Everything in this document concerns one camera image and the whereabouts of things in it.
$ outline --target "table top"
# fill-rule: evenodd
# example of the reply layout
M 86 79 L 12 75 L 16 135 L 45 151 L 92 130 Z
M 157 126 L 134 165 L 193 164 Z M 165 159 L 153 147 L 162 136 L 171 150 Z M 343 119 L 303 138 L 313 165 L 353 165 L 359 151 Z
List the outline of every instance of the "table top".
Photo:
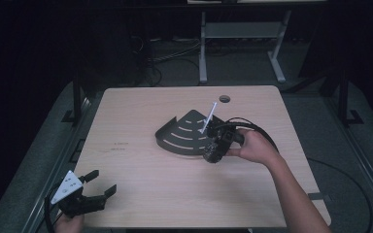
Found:
M 219 101 L 230 97 L 229 103 Z M 75 173 L 99 170 L 84 195 L 102 194 L 116 184 L 105 210 L 85 224 L 116 228 L 241 228 L 286 226 L 268 170 L 238 157 L 219 163 L 161 148 L 154 133 L 190 110 L 227 120 L 243 117 L 263 128 L 307 193 L 319 192 L 287 109 L 275 86 L 114 88 L 103 99 Z M 313 201 L 325 221 L 323 200 Z

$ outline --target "cord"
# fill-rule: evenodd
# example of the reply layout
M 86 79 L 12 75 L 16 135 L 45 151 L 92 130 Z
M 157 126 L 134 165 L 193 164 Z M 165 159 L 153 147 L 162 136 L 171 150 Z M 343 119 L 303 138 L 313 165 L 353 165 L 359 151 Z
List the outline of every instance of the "cord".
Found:
M 250 122 L 248 119 L 245 119 L 245 118 L 242 118 L 242 117 L 233 117 L 233 118 L 227 120 L 226 122 L 230 122 L 233 119 L 241 119 L 241 120 L 246 121 L 246 122 L 248 122 L 250 124 L 254 124 L 254 123 Z
M 364 189 L 362 188 L 362 186 L 351 176 L 349 175 L 348 173 L 344 172 L 343 170 L 341 170 L 340 168 L 337 168 L 337 167 L 334 167 L 328 163 L 325 163 L 325 162 L 322 162 L 322 161 L 319 161 L 315 158 L 311 158 L 311 157 L 307 157 L 308 160 L 310 161 L 313 161 L 313 162 L 316 162 L 316 163 L 320 163 L 324 166 L 327 166 L 341 174 L 343 174 L 345 177 L 347 177 L 348 179 L 350 179 L 350 181 L 352 181 L 358 188 L 359 190 L 361 191 L 362 195 L 364 196 L 365 198 L 365 202 L 367 204 L 367 207 L 368 207 L 368 213 L 369 213 L 369 219 L 368 219 L 368 226 L 365 230 L 365 233 L 369 233 L 371 231 L 371 228 L 372 228 L 372 222 L 373 222 L 373 211 L 372 211 L 372 205 L 371 205 L 371 201 L 369 200 L 369 197 L 368 195 L 366 194 L 366 192 L 364 191 Z

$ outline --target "dark floor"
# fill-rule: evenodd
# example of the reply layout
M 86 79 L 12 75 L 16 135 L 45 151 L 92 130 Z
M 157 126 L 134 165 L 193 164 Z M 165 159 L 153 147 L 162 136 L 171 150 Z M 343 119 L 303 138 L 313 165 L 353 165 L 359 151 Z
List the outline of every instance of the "dark floor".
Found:
M 193 46 L 193 41 L 153 44 L 155 58 Z M 206 85 L 271 84 L 287 89 L 304 79 L 298 72 L 308 49 L 307 44 L 284 44 L 279 60 L 288 79 L 275 80 L 266 52 L 273 41 L 228 42 L 209 54 Z M 139 86 L 198 85 L 196 52 L 155 63 L 155 69 Z M 332 218 L 333 232 L 373 232 L 373 185 L 368 171 L 359 162 L 364 157 L 373 168 L 373 111 L 359 89 L 350 84 L 349 109 L 356 110 L 363 124 L 346 128 L 336 117 L 337 94 L 321 97 L 322 81 L 297 93 L 283 94 L 292 123 Z M 0 232 L 34 232 L 42 220 L 42 198 L 49 186 L 62 177 L 79 157 L 77 145 L 85 141 L 89 127 L 102 98 L 102 91 L 85 99 L 83 118 L 75 126 L 61 122 L 66 111 L 72 110 L 72 85 L 65 87 L 53 105 L 45 123 L 10 187 L 0 202 Z M 125 229 L 86 229 L 85 232 L 124 232 Z M 219 232 L 219 230 L 126 230 L 127 232 Z M 41 226 L 39 232 L 46 232 Z M 286 229 L 253 229 L 253 232 L 286 232 Z

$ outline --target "dark background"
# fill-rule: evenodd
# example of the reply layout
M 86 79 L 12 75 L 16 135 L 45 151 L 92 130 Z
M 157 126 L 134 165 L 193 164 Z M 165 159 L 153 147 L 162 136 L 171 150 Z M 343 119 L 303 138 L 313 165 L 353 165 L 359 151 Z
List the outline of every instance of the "dark background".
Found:
M 80 77 L 87 95 L 109 86 L 134 86 L 142 79 L 148 50 L 134 55 L 129 34 L 167 40 L 199 36 L 198 12 L 153 11 L 143 24 L 143 16 L 135 13 L 84 14 L 85 3 L 0 1 L 0 198 L 56 97 L 74 77 Z M 313 77 L 335 66 L 336 75 L 345 74 L 373 108 L 373 1 L 329 1 L 320 17 L 298 11 L 291 22 L 286 40 L 312 43 L 300 76 Z M 315 34 L 305 32 L 315 26 Z

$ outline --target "fan-shaped slot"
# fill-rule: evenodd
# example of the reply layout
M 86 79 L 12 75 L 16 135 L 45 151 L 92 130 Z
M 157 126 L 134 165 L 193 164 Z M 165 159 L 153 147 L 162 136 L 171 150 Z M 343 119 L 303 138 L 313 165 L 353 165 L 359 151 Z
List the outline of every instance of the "fan-shaped slot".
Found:
M 169 142 L 169 141 L 166 140 L 166 139 L 164 139 L 163 141 L 164 141 L 165 143 L 167 143 L 168 145 L 171 145 L 172 147 L 176 147 L 176 148 L 184 149 L 184 150 L 193 150 L 193 148 L 187 148 L 187 147 L 183 147 L 183 146 L 180 146 L 180 145 L 173 144 L 173 143 Z
M 174 136 L 174 137 L 177 137 L 179 139 L 183 139 L 183 140 L 193 140 L 193 138 L 186 138 L 186 137 L 180 136 L 180 135 L 175 134 L 175 133 L 171 133 L 171 135 Z
M 178 126 L 178 128 L 181 129 L 181 130 L 187 131 L 187 132 L 192 132 L 192 129 L 186 129 L 186 128 L 183 128 L 181 126 Z

